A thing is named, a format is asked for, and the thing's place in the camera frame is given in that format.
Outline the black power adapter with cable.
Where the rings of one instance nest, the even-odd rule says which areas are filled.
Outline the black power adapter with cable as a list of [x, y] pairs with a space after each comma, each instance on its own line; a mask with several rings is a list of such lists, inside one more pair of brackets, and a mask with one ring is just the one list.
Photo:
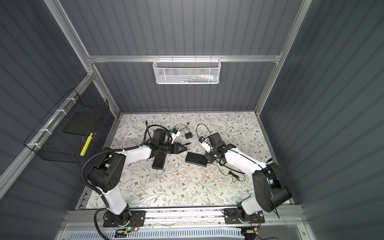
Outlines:
[[[231, 176], [232, 180], [233, 180], [233, 183], [235, 183], [235, 182], [245, 182], [246, 179], [247, 179], [245, 173], [243, 173], [243, 172], [234, 170], [233, 168], [230, 168], [230, 167], [225, 166], [225, 165], [221, 166], [221, 165], [216, 165], [215, 164], [215, 166], [218, 168], [219, 172], [223, 176]], [[228, 172], [224, 173], [224, 171], [222, 170], [222, 167], [225, 168]]]

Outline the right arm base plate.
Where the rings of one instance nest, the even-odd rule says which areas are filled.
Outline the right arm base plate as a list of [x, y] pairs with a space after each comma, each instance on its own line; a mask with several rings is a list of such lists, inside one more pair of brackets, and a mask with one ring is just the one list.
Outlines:
[[263, 224], [265, 223], [264, 214], [262, 211], [252, 215], [246, 214], [243, 210], [237, 208], [224, 208], [221, 210], [227, 225], [235, 224]]

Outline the black network switch box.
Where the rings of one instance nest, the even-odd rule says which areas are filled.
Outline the black network switch box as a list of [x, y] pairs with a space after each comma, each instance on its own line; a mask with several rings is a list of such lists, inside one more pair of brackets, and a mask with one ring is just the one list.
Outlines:
[[191, 153], [191, 152], [187, 153], [185, 162], [188, 164], [193, 164], [201, 167], [206, 167], [208, 164], [208, 160], [204, 155]]

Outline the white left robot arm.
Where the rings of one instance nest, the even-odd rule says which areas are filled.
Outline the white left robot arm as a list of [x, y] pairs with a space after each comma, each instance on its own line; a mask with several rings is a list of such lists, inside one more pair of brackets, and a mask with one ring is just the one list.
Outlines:
[[139, 145], [122, 149], [104, 148], [84, 163], [81, 179], [102, 198], [109, 221], [114, 221], [117, 226], [133, 221], [130, 207], [119, 187], [124, 166], [151, 158], [163, 163], [167, 155], [186, 152], [188, 148], [176, 142], [176, 137], [173, 130], [161, 125], [149, 125]]

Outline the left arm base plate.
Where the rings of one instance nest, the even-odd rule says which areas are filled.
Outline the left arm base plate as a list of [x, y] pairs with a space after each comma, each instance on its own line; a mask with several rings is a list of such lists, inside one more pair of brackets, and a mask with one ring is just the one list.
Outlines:
[[146, 213], [146, 211], [124, 211], [120, 215], [115, 215], [110, 211], [106, 211], [103, 216], [103, 227], [142, 227], [146, 219]]

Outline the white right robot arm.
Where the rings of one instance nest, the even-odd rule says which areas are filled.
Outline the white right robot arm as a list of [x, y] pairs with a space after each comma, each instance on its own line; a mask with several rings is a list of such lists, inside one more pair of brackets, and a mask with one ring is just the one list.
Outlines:
[[232, 165], [252, 179], [254, 193], [237, 204], [241, 221], [246, 221], [260, 211], [270, 213], [292, 197], [292, 191], [278, 164], [251, 158], [235, 145], [225, 144], [219, 133], [207, 138], [200, 137], [199, 142], [205, 149], [205, 157], [210, 163], [218, 161], [221, 166]]

